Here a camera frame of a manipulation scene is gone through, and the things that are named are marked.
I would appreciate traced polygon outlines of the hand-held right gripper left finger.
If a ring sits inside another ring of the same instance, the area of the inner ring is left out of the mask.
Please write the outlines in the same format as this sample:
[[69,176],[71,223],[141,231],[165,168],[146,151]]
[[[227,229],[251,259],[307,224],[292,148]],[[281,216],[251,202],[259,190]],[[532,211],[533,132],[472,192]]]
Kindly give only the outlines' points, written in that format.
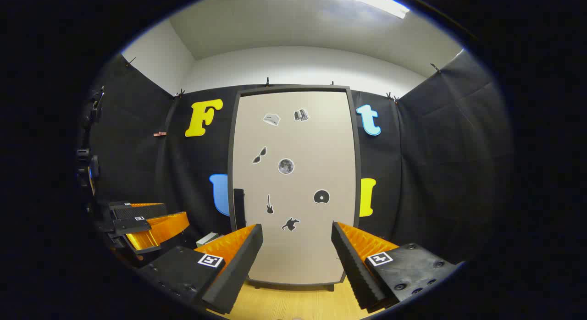
[[229,314],[262,243],[262,225],[246,226],[196,249],[173,247],[138,275],[186,307]]

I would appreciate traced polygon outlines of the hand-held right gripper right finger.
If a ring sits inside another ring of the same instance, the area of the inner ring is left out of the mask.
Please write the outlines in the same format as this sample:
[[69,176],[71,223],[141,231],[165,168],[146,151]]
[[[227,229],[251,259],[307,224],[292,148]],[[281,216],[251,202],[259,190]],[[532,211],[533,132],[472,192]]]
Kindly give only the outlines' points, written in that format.
[[396,245],[337,221],[332,223],[331,241],[359,307],[367,311],[410,301],[460,267],[417,243]]

